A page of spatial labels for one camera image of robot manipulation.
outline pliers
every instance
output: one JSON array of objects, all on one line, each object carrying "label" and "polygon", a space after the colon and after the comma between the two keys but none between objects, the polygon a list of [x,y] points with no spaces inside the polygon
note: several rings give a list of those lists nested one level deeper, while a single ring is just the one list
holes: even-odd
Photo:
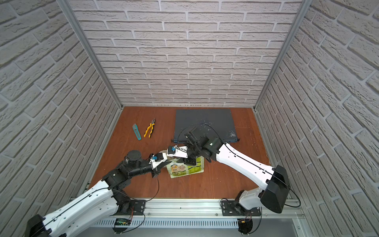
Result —
[{"label": "pliers", "polygon": [[143,137],[146,137],[147,132],[148,132],[149,129],[151,128],[151,132],[150,132],[150,134],[149,134],[149,138],[150,138],[151,133],[153,132],[153,129],[154,129],[154,125],[155,125],[155,118],[153,119],[153,121],[151,121],[150,126],[147,127],[146,132],[145,132],[145,135],[143,135]]}]

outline brick wall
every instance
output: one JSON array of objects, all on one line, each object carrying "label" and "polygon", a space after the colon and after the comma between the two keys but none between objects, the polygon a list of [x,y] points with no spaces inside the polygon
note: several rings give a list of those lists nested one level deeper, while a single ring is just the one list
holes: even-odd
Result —
[{"label": "brick wall", "polygon": [[299,0],[70,0],[124,105],[253,107]]},{"label": "brick wall", "polygon": [[258,106],[314,236],[379,234],[378,3],[314,0]]},{"label": "brick wall", "polygon": [[0,235],[76,196],[116,106],[51,0],[0,4]]}]

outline metal mounting plate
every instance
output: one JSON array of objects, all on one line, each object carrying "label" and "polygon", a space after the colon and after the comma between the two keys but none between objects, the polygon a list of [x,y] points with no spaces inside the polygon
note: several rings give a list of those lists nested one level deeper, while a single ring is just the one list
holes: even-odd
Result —
[{"label": "metal mounting plate", "polygon": [[130,208],[133,207],[133,210],[134,210],[134,214],[133,215],[137,215],[137,216],[142,216],[143,214],[143,211],[145,210],[145,204],[146,204],[146,201],[137,201],[137,200],[130,200]]},{"label": "metal mounting plate", "polygon": [[[222,206],[222,215],[229,217],[229,216],[238,216],[239,214],[234,209],[234,201],[229,200],[222,200],[221,206]],[[244,216],[250,215],[250,212],[243,213]],[[251,209],[251,216],[252,217],[260,217],[261,211],[259,207],[255,207]]]}]

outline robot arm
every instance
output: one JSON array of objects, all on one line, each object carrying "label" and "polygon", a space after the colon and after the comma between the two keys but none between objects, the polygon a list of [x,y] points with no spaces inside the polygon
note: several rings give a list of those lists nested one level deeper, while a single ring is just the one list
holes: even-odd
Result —
[{"label": "robot arm", "polygon": [[290,187],[283,167],[264,165],[224,144],[220,138],[208,139],[196,128],[186,137],[185,146],[170,146],[167,152],[150,154],[148,160],[143,160],[139,151],[130,151],[115,169],[84,194],[45,217],[30,218],[25,237],[74,237],[105,217],[129,212],[133,204],[144,206],[144,200],[132,200],[123,189],[134,176],[158,175],[170,163],[170,157],[181,157],[184,163],[195,165],[196,158],[203,156],[209,162],[226,164],[255,182],[258,188],[242,190],[235,199],[235,209],[241,213],[262,205],[273,212],[282,212]]}]

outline wooden tabletop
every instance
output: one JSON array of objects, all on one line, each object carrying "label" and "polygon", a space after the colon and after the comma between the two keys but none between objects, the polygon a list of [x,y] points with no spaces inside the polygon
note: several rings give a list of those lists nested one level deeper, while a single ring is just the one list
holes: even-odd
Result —
[{"label": "wooden tabletop", "polygon": [[[105,149],[103,157],[92,179],[97,183],[104,175],[114,169],[131,150],[139,150],[143,159],[150,153],[158,153],[174,145],[175,114],[174,107],[125,107]],[[232,116],[240,141],[231,143],[238,151],[253,159],[269,164],[265,147],[251,108],[231,108]],[[151,138],[143,137],[146,128],[155,118]],[[138,125],[142,140],[138,141],[132,125]],[[235,198],[240,190],[251,190],[257,185],[231,167],[205,160],[204,172],[184,177],[170,178],[166,168],[158,175],[160,189],[157,198]],[[132,183],[124,190],[130,197],[150,198],[156,194],[157,179],[151,175],[132,178]]]}]

